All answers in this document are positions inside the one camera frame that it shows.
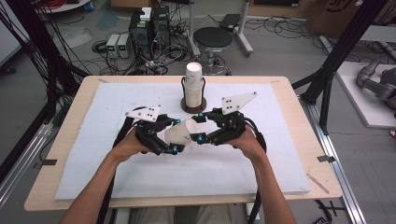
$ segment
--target wooden table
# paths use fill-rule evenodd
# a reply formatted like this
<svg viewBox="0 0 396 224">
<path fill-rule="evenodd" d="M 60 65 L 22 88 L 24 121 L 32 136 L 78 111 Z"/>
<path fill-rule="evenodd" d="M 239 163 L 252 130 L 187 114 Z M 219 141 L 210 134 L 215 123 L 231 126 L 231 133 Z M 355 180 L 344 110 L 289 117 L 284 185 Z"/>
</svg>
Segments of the wooden table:
<svg viewBox="0 0 396 224">
<path fill-rule="evenodd" d="M 163 77 L 86 77 L 70 107 L 58 136 L 47 157 L 57 160 L 54 166 L 43 166 L 26 200 L 27 211 L 67 209 L 71 200 L 54 200 L 62 178 L 68 153 L 75 143 L 78 130 L 85 118 L 97 87 L 104 82 L 111 83 L 179 83 L 181 76 Z M 262 83 L 271 84 L 279 106 L 290 130 L 291 138 L 297 149 L 311 191 L 305 194 L 285 195 L 287 200 L 339 198 L 341 187 L 327 162 L 319 162 L 323 156 L 311 125 L 306 118 L 300 103 L 285 77 L 205 77 L 207 83 Z M 173 197 L 173 198 L 139 198 L 116 199 L 110 202 L 111 207 L 144 207 L 166 205 L 196 205 L 213 203 L 251 203 L 254 195 L 206 196 L 206 197 Z"/>
</svg>

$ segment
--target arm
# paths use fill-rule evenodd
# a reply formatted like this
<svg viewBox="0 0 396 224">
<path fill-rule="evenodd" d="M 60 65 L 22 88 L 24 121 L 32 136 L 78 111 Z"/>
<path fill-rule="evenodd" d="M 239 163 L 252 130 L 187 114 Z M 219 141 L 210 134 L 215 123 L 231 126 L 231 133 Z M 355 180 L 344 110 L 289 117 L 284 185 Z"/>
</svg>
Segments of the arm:
<svg viewBox="0 0 396 224">
<path fill-rule="evenodd" d="M 229 144 L 240 148 L 253 165 L 262 197 L 265 223 L 296 223 L 294 215 L 276 182 L 268 157 L 249 127 L 239 138 L 230 141 Z"/>
<path fill-rule="evenodd" d="M 149 150 L 137 141 L 132 130 L 107 153 L 91 181 L 66 211 L 61 223 L 96 223 L 102 200 L 117 167 L 140 151 Z"/>
</svg>

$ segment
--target hand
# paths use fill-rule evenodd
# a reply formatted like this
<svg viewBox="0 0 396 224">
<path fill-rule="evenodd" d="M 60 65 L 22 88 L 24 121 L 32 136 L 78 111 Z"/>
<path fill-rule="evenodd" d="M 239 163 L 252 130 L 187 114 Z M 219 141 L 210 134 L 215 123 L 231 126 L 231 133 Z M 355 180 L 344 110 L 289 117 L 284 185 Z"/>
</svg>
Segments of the hand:
<svg viewBox="0 0 396 224">
<path fill-rule="evenodd" d="M 250 127 L 246 125 L 246 130 L 236 139 L 233 139 L 226 144 L 238 147 L 242 150 L 242 153 L 250 159 L 251 161 L 259 158 L 262 155 L 265 155 L 265 151 L 262 149 L 262 146 L 257 141 L 256 136 L 253 131 L 251 131 Z"/>
<path fill-rule="evenodd" d="M 109 154 L 115 157 L 119 162 L 127 161 L 131 156 L 136 153 L 150 150 L 143 146 L 134 136 L 135 129 L 132 129 L 120 142 L 116 145 Z"/>
</svg>

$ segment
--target white device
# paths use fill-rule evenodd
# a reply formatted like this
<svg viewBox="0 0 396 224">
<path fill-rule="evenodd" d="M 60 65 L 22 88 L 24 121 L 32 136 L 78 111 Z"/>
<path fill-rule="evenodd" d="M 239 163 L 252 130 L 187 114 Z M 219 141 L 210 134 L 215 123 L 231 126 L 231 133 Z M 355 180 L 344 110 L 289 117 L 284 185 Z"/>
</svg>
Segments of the white device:
<svg viewBox="0 0 396 224">
<path fill-rule="evenodd" d="M 132 52 L 131 37 L 128 34 L 120 36 L 119 42 L 117 43 L 119 48 L 119 54 L 121 58 L 129 58 Z"/>
<path fill-rule="evenodd" d="M 140 15 L 141 21 L 149 21 L 151 18 L 151 7 L 142 7 L 143 15 Z"/>
<path fill-rule="evenodd" d="M 120 35 L 111 35 L 107 40 L 107 55 L 109 58 L 119 58 L 119 49 L 117 48 L 117 43 L 119 42 Z"/>
<path fill-rule="evenodd" d="M 133 119 L 142 119 L 148 122 L 155 122 L 158 115 L 160 114 L 160 109 L 160 105 L 154 105 L 152 107 L 145 107 L 131 112 L 126 112 L 125 116 Z"/>
<path fill-rule="evenodd" d="M 254 91 L 247 94 L 223 97 L 221 99 L 221 108 L 223 115 L 231 114 L 234 111 L 240 110 L 256 96 L 257 92 Z"/>
</svg>

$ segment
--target stool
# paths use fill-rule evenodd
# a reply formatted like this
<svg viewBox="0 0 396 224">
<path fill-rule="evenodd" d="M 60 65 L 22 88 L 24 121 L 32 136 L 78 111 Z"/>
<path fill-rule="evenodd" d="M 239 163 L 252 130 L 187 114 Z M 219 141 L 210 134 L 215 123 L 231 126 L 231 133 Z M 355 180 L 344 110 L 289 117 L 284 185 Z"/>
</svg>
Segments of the stool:
<svg viewBox="0 0 396 224">
<path fill-rule="evenodd" d="M 202 65 L 204 75 L 218 75 L 224 71 L 227 71 L 227 76 L 231 75 L 224 59 L 213 53 L 224 51 L 231 46 L 233 38 L 230 33 L 219 27 L 204 27 L 195 31 L 192 39 L 194 45 L 204 52 L 194 57 L 194 60 Z"/>
</svg>

